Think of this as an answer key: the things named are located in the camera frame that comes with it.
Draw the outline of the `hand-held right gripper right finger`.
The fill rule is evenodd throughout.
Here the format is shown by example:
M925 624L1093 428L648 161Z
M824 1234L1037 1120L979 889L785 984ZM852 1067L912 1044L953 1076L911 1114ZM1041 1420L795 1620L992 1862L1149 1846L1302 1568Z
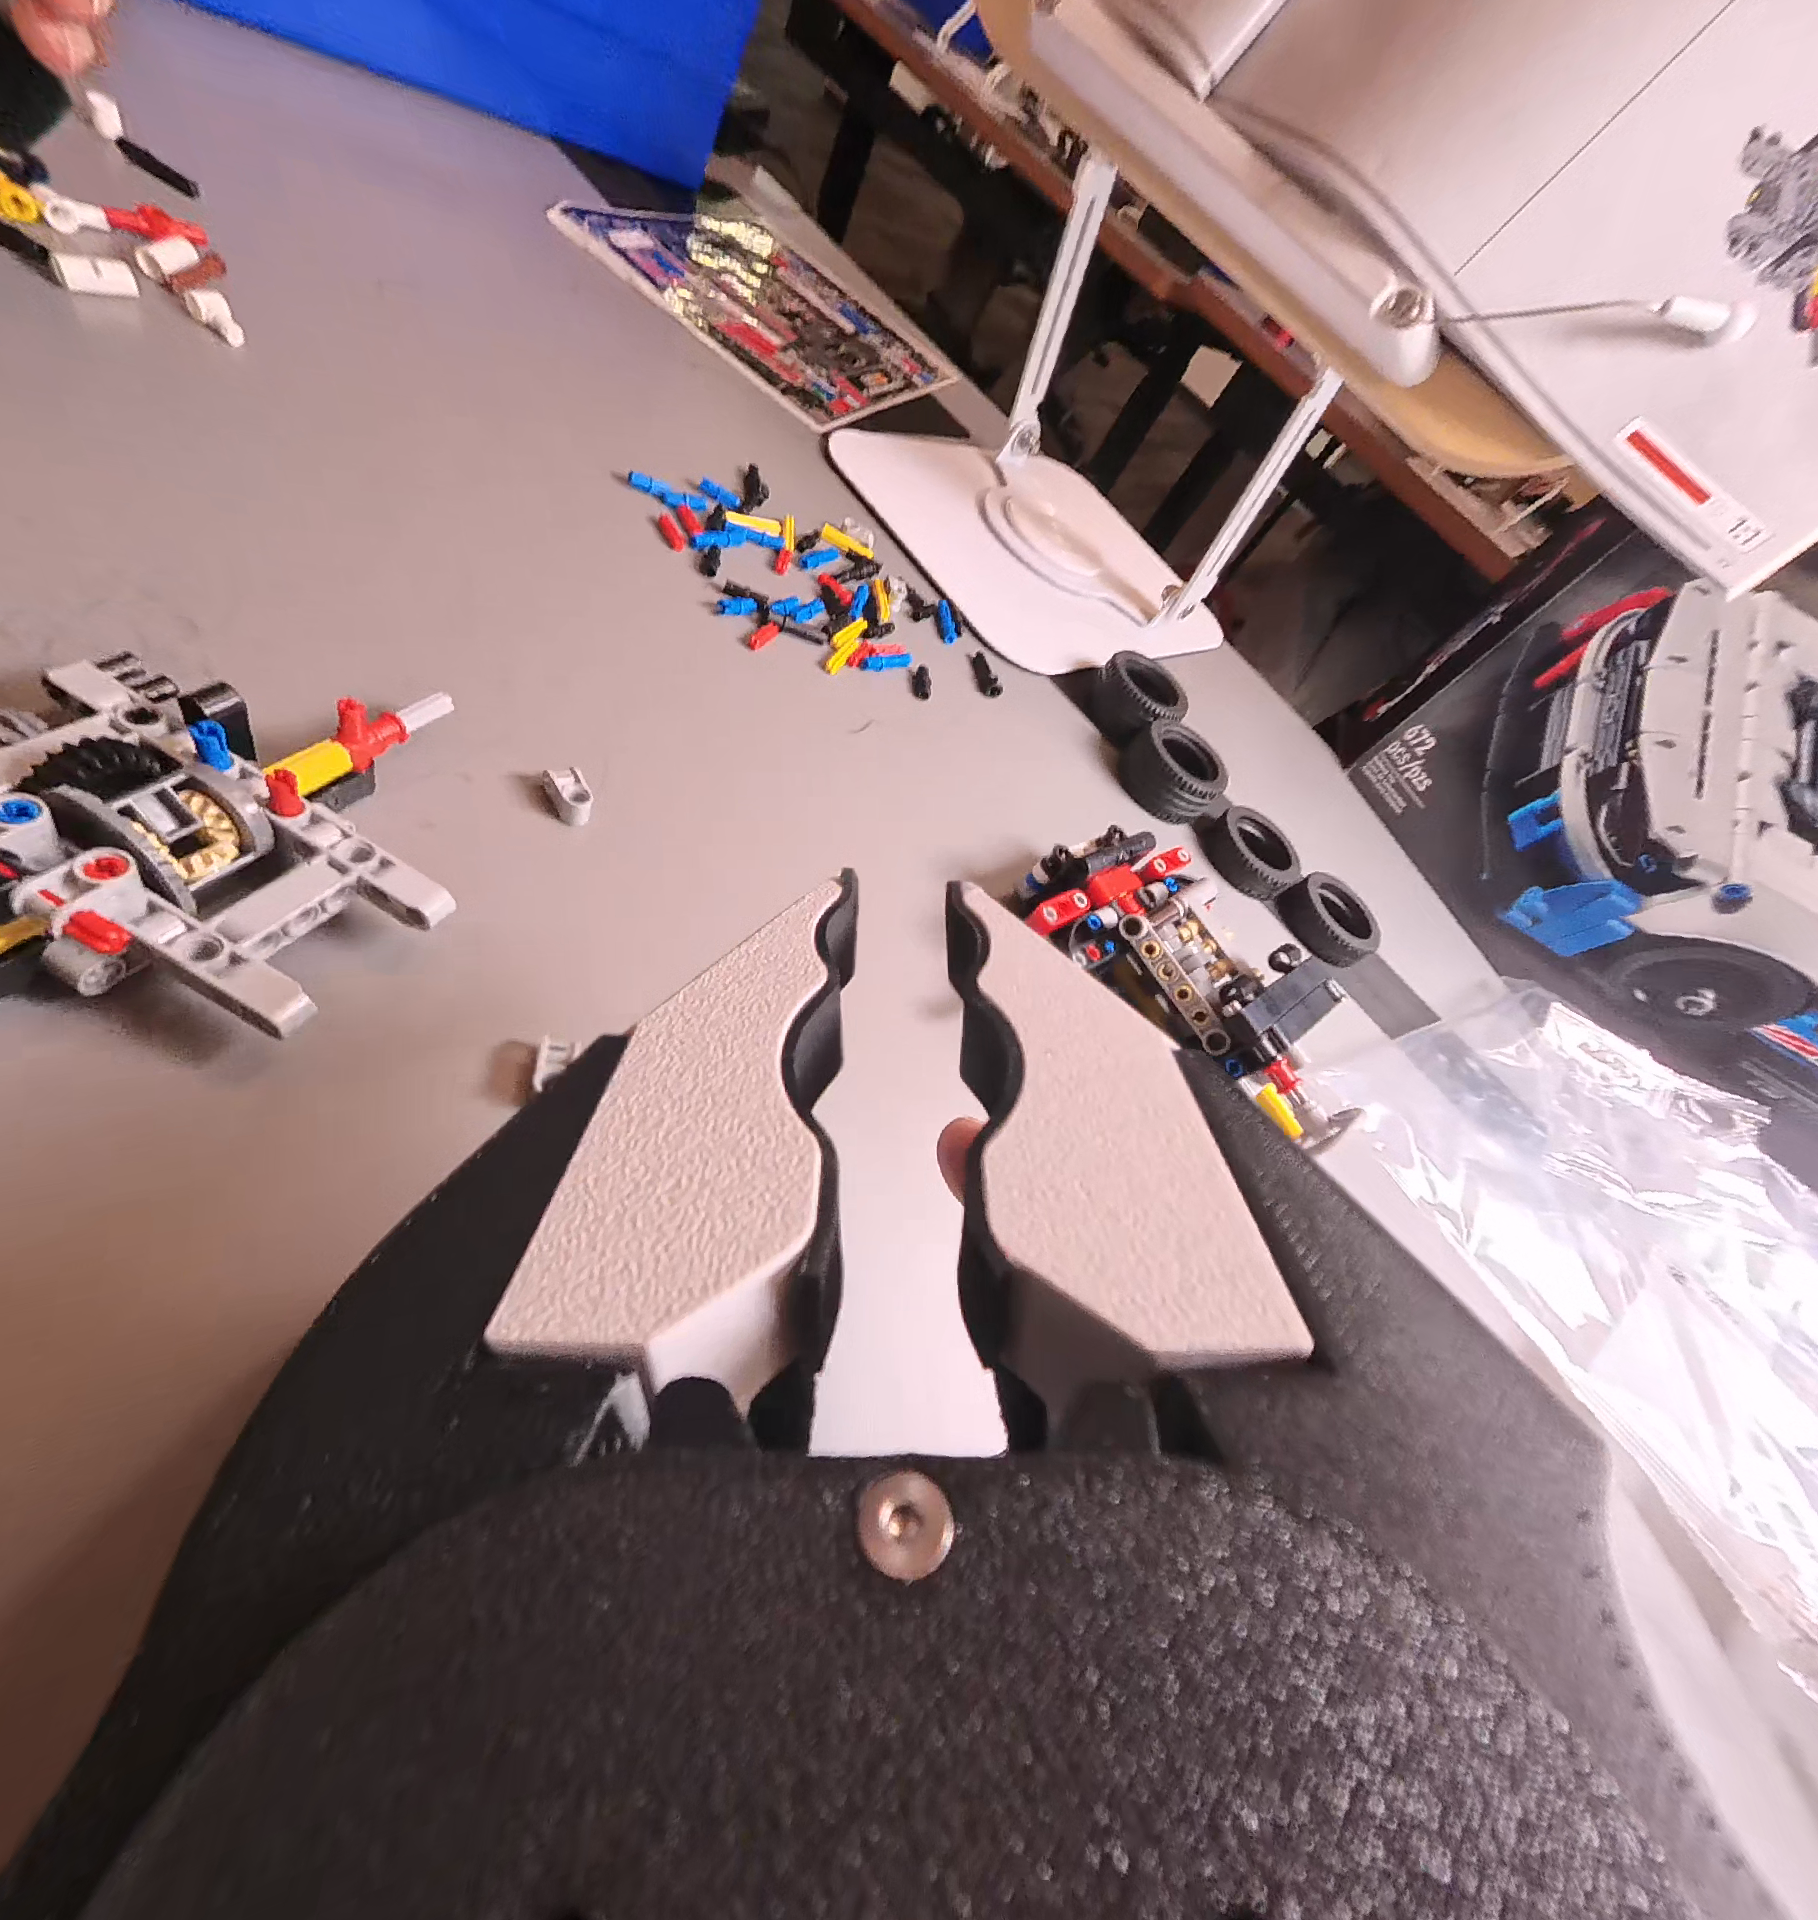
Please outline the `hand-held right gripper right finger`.
M945 892L961 1070L959 1299L1005 1425L1090 1387L1310 1355L1184 1056L972 882Z

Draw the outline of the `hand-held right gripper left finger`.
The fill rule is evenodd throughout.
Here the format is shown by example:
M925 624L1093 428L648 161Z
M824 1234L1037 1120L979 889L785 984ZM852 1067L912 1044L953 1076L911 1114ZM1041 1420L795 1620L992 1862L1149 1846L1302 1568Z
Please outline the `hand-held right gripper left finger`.
M843 870L635 1023L488 1330L493 1358L592 1361L648 1406L709 1381L755 1429L812 1425L841 1304Z

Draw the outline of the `grey lego gearbox assembly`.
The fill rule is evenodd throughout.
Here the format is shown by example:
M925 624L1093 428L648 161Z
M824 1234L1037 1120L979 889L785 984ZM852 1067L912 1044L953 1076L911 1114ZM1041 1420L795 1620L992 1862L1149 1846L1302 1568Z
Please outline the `grey lego gearbox assembly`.
M321 741L261 758L227 683L183 690L114 653L41 687L39 710L0 710L0 1004L38 980L96 999L157 970L286 1039L316 1008L279 952L356 901L416 931L454 911L346 815L447 695L343 699Z

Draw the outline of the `lego car chassis assembly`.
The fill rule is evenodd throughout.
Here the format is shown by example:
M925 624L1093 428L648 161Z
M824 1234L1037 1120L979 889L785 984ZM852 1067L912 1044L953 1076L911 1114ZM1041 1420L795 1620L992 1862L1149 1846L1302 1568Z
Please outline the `lego car chassis assembly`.
M1262 965L1231 952L1207 911L1219 886L1185 847L1109 827L1050 849L1007 907L1083 971L1235 1083L1285 1140L1322 1150L1352 1124L1302 1076L1302 1039L1346 999L1331 970L1285 940Z

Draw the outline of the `pile of coloured lego pins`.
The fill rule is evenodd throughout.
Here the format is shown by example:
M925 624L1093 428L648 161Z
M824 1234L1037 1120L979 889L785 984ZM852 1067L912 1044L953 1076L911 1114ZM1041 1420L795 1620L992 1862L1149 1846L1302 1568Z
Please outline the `pile of coloured lego pins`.
M1004 694L1000 672L955 599L893 570L851 515L808 520L776 508L760 467L679 483L645 470L618 482L648 503L654 539L690 570L703 610L734 648L805 650L827 678L897 680L928 704L936 660L964 660L975 691Z

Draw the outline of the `lego set box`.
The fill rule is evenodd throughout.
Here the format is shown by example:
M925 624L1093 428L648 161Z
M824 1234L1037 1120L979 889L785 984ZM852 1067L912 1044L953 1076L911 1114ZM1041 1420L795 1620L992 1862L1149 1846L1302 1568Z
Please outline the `lego set box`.
M1500 973L1818 1191L1818 570L1726 598L1592 509L1326 735Z

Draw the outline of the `lego sticker sheet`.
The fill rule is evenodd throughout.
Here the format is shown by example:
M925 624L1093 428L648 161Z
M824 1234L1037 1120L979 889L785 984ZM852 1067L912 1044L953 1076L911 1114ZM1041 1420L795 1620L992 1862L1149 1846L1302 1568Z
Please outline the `lego sticker sheet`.
M561 202L547 221L814 431L931 397L959 377L738 210L658 214Z

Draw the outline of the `scattered white red lego pieces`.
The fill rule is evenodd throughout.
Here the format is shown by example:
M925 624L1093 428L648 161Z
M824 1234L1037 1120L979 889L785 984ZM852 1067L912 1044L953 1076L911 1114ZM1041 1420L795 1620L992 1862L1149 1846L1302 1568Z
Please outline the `scattered white red lego pieces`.
M205 229L166 205L64 196L32 149L0 136L0 253L76 297L133 302L152 288L203 332L241 350L227 263Z

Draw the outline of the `lego instruction booklet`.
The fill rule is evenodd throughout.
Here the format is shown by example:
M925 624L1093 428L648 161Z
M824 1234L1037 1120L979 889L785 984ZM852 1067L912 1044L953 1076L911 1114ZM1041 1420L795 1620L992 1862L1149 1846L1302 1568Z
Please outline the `lego instruction booklet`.
M1470 364L1736 598L1818 541L1818 3L984 5L1348 376Z

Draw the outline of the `clear plastic bag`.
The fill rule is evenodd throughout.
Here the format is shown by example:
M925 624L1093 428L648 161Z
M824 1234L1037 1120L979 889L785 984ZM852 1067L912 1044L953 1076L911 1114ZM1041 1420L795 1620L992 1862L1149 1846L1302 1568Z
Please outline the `clear plastic bag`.
M1318 1076L1818 1705L1818 1195L1761 1108L1531 984Z

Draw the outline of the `white book stand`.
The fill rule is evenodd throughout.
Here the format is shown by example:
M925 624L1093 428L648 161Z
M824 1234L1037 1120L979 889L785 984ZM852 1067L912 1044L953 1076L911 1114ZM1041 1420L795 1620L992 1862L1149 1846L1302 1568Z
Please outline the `white book stand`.
M1207 599L1342 389L1416 400L1470 425L1446 377L1446 297L1375 251L1226 124L1213 102L1285 5L966 5L995 49L1086 149L999 447L883 443L839 428L827 451L920 560L934 560L988 643L1059 674L1124 651L1166 660L1219 646ZM1161 207L1259 316L1302 342L1309 383L1195 570L1176 579L1098 482L1041 449L1041 402L1064 356L1118 174Z

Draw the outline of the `wooden edged side table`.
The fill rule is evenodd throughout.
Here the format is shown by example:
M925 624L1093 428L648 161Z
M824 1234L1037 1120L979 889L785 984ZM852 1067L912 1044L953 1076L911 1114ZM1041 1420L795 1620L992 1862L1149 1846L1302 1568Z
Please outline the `wooden edged side table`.
M987 74L941 56L909 13L893 5L790 5L783 33L841 97L837 140L819 191L832 236L848 229L875 138L915 157L982 226L1035 223L1041 207L1067 211L1073 170L1025 122L973 92L972 85ZM1140 221L1118 211L1106 211L1096 248L1103 268L1126 276L1169 314L1161 348L1144 361L1134 391L1085 460L1085 478L1101 490L1134 458L1205 348L1226 353L1235 374L1208 404L1208 441L1195 470L1222 470L1231 447L1251 451L1261 421L1279 421L1284 402L1307 397L1305 346L1259 316L1227 279L1213 270L1180 272L1173 255L1142 236ZM1568 541L1594 534L1590 509L1575 509L1559 486L1542 493L1531 482L1508 486L1523 493L1521 515L1502 523L1491 500L1417 457L1352 391L1329 402L1310 436L1360 467L1369 488L1390 497L1491 585L1516 583L1525 565L1543 565Z

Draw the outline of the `blue plastic bin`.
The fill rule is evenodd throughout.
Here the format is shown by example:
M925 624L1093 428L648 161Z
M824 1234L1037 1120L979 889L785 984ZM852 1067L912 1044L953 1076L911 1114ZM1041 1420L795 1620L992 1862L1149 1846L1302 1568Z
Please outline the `blue plastic bin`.
M203 13L696 187L755 3L200 3Z

